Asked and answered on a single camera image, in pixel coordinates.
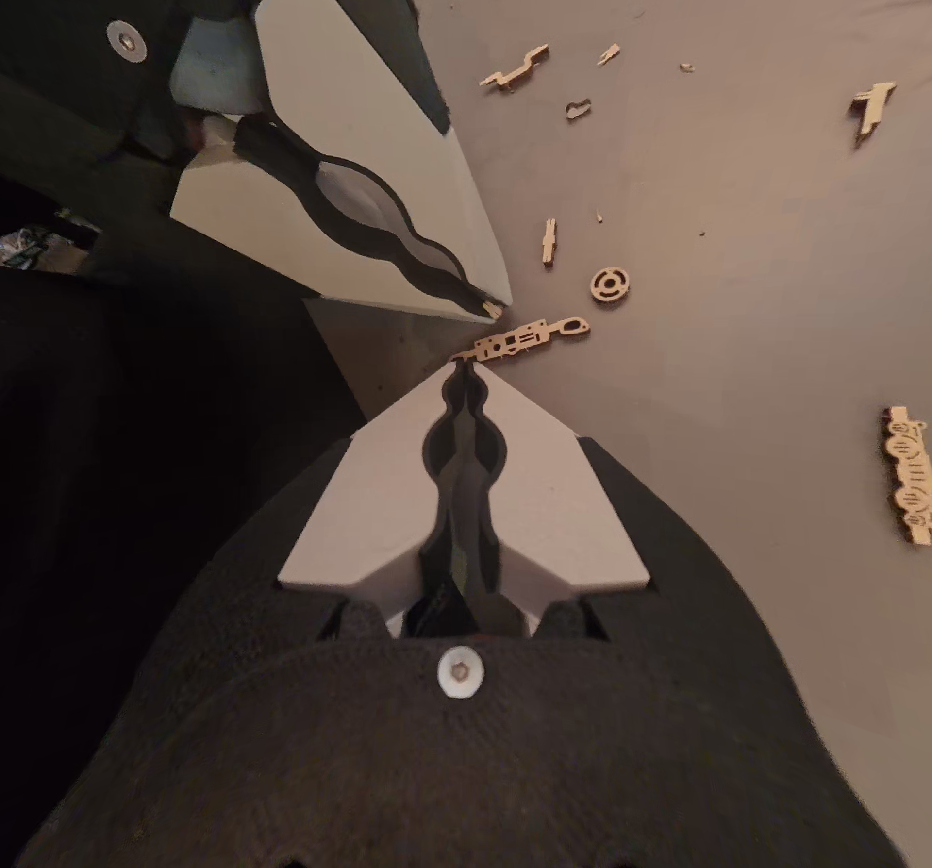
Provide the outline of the clear plastic bag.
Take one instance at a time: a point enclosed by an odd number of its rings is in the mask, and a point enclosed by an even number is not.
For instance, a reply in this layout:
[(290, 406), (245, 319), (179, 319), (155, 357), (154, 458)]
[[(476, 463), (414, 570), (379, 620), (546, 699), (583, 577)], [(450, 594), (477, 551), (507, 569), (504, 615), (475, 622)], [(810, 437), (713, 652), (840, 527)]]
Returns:
[(76, 275), (101, 229), (67, 208), (1, 238), (1, 267)]

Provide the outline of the wooden track chain part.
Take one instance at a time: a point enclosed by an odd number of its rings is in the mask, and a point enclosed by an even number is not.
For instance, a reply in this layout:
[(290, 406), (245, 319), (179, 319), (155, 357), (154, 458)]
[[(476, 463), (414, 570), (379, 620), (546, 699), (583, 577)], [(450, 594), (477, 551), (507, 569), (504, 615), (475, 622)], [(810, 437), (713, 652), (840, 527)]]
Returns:
[(926, 450), (927, 423), (904, 406), (885, 412), (883, 448), (894, 466), (893, 501), (912, 543), (931, 546), (931, 462)]

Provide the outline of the small T-shaped wooden part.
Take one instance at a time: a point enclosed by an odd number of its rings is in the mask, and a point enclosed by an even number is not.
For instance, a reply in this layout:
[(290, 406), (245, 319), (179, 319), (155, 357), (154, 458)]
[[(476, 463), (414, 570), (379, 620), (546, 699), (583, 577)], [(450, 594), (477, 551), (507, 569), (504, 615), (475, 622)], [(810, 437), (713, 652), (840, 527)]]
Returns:
[(876, 82), (868, 90), (853, 95), (849, 112), (859, 119), (854, 137), (855, 150), (860, 149), (882, 122), (887, 101), (898, 85), (895, 81)]

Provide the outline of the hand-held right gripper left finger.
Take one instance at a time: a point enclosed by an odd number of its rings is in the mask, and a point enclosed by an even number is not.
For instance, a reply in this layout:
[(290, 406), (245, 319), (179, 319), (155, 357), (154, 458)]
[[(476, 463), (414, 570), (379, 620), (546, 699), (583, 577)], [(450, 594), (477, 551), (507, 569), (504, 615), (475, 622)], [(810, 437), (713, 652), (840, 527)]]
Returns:
[(400, 636), (439, 502), (424, 442), (447, 414), (442, 388), (455, 371), (443, 365), (352, 436), (278, 575), (283, 587), (370, 601)]

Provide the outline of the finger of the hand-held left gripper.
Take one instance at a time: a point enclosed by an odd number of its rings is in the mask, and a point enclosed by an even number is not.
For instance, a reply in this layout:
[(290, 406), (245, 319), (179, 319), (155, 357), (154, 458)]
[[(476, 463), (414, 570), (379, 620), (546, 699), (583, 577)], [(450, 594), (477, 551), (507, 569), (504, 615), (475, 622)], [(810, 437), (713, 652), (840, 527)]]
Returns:
[(261, 0), (253, 22), (270, 104), (324, 156), (385, 184), (429, 258), (460, 262), (465, 283), (507, 307), (496, 235), (452, 127), (439, 129), (338, 0)]
[(460, 262), (431, 259), (397, 197), (273, 119), (206, 116), (171, 220), (327, 300), (472, 323), (493, 321)]

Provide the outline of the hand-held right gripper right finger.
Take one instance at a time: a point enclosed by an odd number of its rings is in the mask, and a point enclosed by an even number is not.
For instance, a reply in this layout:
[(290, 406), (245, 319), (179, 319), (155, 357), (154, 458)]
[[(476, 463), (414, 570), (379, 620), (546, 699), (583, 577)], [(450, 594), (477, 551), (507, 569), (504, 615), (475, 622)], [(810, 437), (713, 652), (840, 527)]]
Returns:
[(649, 572), (576, 433), (477, 364), (481, 413), (501, 434), (505, 459), (488, 492), (499, 542), (499, 592), (529, 635), (553, 603), (641, 590)]

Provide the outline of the slender wooden frame part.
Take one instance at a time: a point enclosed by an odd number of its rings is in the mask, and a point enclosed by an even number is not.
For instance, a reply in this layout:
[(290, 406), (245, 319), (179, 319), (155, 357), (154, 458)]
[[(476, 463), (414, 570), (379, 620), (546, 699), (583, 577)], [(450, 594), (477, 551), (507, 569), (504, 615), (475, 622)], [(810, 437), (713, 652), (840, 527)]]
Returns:
[(472, 349), (452, 354), (449, 362), (487, 363), (542, 346), (550, 342), (553, 335), (576, 338), (589, 334), (590, 330), (589, 323), (579, 316), (554, 323), (539, 319), (498, 335), (480, 338), (473, 343)]

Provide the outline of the round wooden wheel part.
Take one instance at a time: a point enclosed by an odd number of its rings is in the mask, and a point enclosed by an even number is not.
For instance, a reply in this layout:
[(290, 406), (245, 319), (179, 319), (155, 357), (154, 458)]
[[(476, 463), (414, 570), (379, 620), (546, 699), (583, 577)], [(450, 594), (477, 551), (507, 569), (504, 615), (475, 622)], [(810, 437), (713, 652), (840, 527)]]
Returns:
[(600, 268), (590, 281), (590, 294), (596, 303), (615, 305), (622, 301), (631, 285), (627, 271), (618, 266)]

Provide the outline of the zigzag wooden part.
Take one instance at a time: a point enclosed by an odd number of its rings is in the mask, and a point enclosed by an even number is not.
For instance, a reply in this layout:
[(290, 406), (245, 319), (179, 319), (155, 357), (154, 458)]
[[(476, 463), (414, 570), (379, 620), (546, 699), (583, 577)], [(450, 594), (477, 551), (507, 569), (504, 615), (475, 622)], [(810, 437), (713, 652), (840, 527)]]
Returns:
[(481, 88), (496, 88), (500, 91), (512, 93), (516, 86), (529, 79), (535, 67), (546, 60), (550, 55), (549, 44), (542, 44), (525, 53), (521, 63), (503, 72), (498, 70), (479, 82)]

